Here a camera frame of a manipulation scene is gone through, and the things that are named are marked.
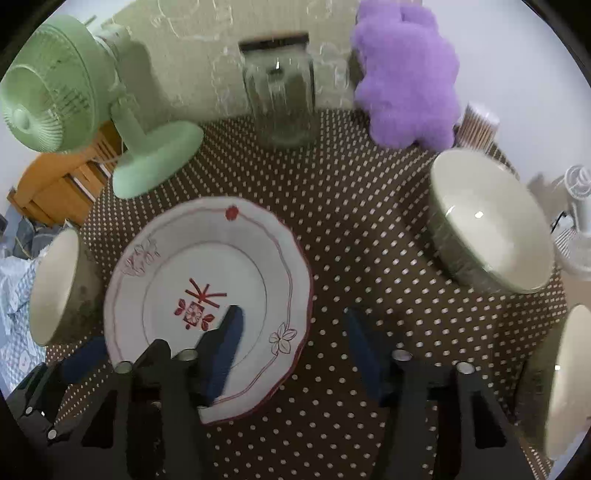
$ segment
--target purple plush toy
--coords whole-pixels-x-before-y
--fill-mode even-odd
[[[355,101],[370,117],[369,133],[384,147],[414,141],[432,150],[453,145],[460,117],[454,91],[459,62],[430,10],[392,0],[363,0],[351,43],[365,77]]]

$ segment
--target brown tablecloth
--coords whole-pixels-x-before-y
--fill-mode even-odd
[[[291,378],[258,411],[208,428],[221,478],[371,473],[387,412],[365,395],[349,358],[347,306],[367,306],[376,328],[414,355],[473,362],[504,406],[524,360],[567,313],[556,272],[544,291],[527,296],[483,295],[448,278],[426,227],[436,154],[377,147],[358,112],[322,111],[320,118],[316,145],[291,151],[262,149],[247,117],[207,124],[185,168],[133,200],[119,200],[107,187],[82,229],[105,287],[124,248],[150,220],[200,196],[240,195],[267,207],[301,242],[314,275],[308,344]],[[496,148],[490,154],[506,163]],[[75,347],[54,346],[48,360]],[[110,372],[104,364],[71,387],[59,419],[83,410]],[[425,478],[434,460],[435,413],[427,413],[433,445],[424,452]],[[536,474],[546,476],[548,464],[529,453]]]

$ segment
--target screw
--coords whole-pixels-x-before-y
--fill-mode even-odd
[[[119,362],[115,366],[115,372],[118,374],[128,374],[134,365],[131,362]]]
[[[186,348],[177,354],[177,360],[181,362],[190,362],[197,358],[197,351],[194,348]]]
[[[457,371],[464,375],[470,375],[474,373],[474,365],[467,362],[460,362],[456,365]]]
[[[392,352],[392,358],[394,358],[394,360],[398,360],[399,362],[408,362],[413,358],[413,355],[406,350],[395,350]]]

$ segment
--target blue patterned fabric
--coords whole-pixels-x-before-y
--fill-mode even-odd
[[[39,259],[29,262],[24,275],[10,292],[0,292],[4,304],[2,322],[7,341],[0,347],[0,374],[8,389],[14,390],[23,378],[45,361],[45,348],[31,337],[29,327],[29,299]]]

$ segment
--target fan grille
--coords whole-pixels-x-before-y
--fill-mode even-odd
[[[93,90],[74,45],[49,25],[40,26],[0,82],[2,115],[14,136],[41,152],[84,147],[96,115]],[[28,117],[26,128],[15,122]]]

